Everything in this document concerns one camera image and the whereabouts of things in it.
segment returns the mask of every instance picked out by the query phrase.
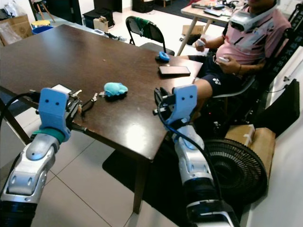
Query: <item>black phone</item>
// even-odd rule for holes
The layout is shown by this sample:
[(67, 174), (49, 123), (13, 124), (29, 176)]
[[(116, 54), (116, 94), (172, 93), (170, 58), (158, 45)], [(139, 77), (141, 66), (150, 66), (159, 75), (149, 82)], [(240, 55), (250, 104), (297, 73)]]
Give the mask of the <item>black phone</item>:
[(190, 71), (186, 66), (159, 66), (159, 71), (163, 77), (190, 76)]
[(220, 17), (222, 15), (222, 12), (218, 12), (218, 11), (211, 10), (211, 9), (204, 10), (204, 13), (207, 13), (209, 15), (213, 15), (213, 16), (216, 16), (216, 17)]

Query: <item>plastic bag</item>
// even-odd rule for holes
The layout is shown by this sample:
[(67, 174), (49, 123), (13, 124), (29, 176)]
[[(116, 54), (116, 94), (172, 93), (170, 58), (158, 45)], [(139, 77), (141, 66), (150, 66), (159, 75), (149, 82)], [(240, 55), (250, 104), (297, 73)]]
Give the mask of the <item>plastic bag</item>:
[(4, 6), (6, 13), (12, 17), (19, 17), (26, 15), (26, 12), (14, 1), (9, 2)]
[(0, 35), (7, 44), (13, 44), (22, 40), (22, 38), (10, 27), (8, 22), (0, 24)]

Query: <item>man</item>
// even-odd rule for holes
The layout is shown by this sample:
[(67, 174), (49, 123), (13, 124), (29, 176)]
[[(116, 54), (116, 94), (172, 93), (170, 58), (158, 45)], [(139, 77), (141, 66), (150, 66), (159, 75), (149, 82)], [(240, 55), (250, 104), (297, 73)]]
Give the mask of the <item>man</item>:
[[(248, 6), (243, 10), (259, 15), (275, 4), (276, 0), (248, 0)], [(195, 82), (197, 110), (200, 111), (205, 100), (212, 96), (239, 91), (246, 75), (261, 71), (288, 27), (290, 23), (275, 9), (247, 32), (240, 32), (228, 24), (220, 37), (213, 40), (200, 38), (205, 46), (196, 47), (198, 51), (203, 52), (204, 48), (218, 50), (214, 57), (182, 56), (204, 63), (198, 74), (201, 79)]]

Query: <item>fan grille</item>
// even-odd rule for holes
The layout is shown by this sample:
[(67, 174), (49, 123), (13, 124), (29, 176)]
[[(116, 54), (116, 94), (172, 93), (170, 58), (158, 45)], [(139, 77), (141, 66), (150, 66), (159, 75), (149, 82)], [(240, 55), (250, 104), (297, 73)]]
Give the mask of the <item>fan grille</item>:
[(227, 202), (252, 203), (266, 192), (264, 165), (250, 148), (228, 139), (205, 140), (205, 148)]

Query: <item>dark brown tabletop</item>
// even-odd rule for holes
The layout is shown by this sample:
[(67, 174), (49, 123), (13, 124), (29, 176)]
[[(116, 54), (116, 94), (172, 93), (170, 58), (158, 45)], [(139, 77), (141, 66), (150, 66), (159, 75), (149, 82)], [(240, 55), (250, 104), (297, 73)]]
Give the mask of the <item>dark brown tabletop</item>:
[(201, 64), (171, 57), (170, 65), (187, 66), (190, 77), (161, 79), (156, 52), (62, 25), (1, 49), (0, 86), (11, 94), (61, 84), (82, 89), (82, 101), (103, 91), (107, 82), (128, 87), (126, 98), (99, 97), (85, 118), (74, 122), (86, 133), (131, 156), (154, 158), (166, 134), (157, 116), (153, 91), (190, 84)]

